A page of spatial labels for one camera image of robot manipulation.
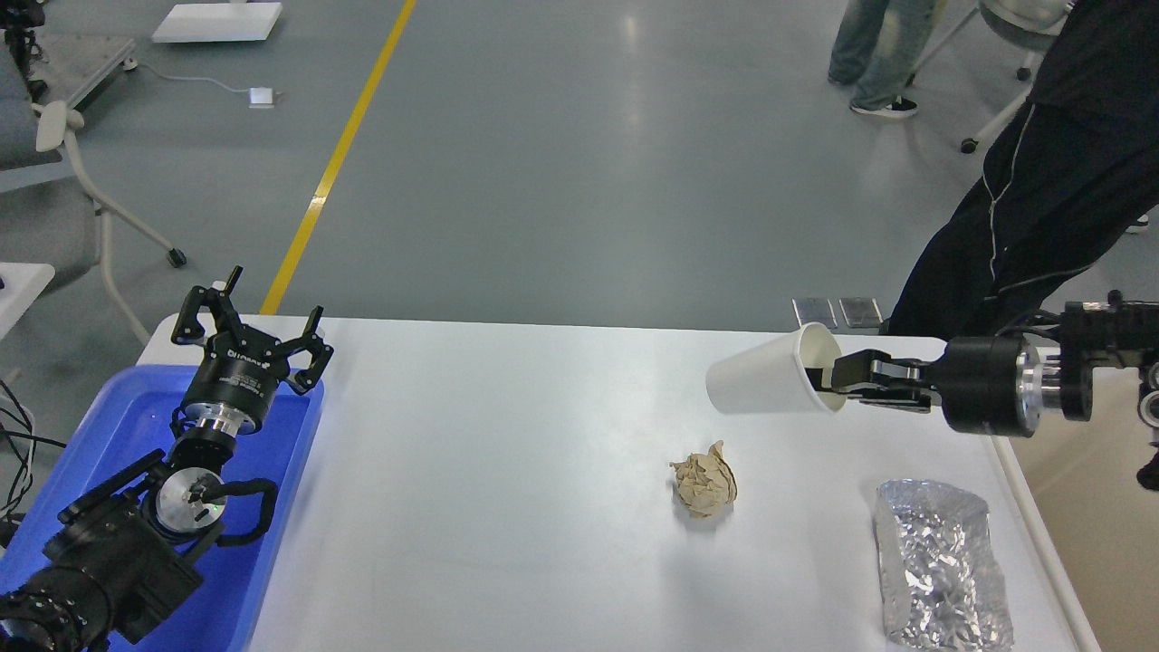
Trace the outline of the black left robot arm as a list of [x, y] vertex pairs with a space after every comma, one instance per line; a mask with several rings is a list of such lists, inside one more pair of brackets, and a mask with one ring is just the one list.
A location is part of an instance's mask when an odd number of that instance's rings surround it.
[[48, 564], [3, 594], [5, 651], [105, 651], [112, 633], [138, 643], [199, 589], [196, 561], [214, 545], [248, 545], [272, 528], [274, 479], [224, 479], [241, 435], [263, 427], [276, 391], [318, 388], [334, 350], [318, 332], [283, 340], [243, 322], [221, 288], [195, 286], [172, 330], [203, 358], [172, 413], [174, 445], [150, 453], [67, 503], [44, 545]]

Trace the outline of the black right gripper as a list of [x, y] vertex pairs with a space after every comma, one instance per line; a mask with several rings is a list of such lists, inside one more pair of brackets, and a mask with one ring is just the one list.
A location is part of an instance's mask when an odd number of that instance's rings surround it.
[[[919, 381], [928, 367], [930, 387], [939, 398], [912, 384], [853, 389], [825, 384]], [[804, 371], [823, 398], [912, 413], [930, 413], [941, 405], [945, 422], [956, 432], [1032, 437], [1043, 413], [1060, 413], [1059, 356], [1040, 354], [1022, 337], [958, 338], [934, 362], [859, 350]]]

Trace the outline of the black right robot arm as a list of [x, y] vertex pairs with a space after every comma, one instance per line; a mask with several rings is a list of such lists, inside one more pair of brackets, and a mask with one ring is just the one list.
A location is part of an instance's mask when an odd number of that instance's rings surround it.
[[1158, 306], [1111, 292], [1102, 302], [1067, 302], [1059, 313], [1028, 312], [992, 337], [958, 337], [936, 360], [859, 350], [809, 362], [806, 376], [824, 398], [927, 413], [939, 406], [955, 432], [1030, 437], [1043, 413], [1088, 422], [1094, 371], [1135, 369], [1135, 412], [1156, 428]]

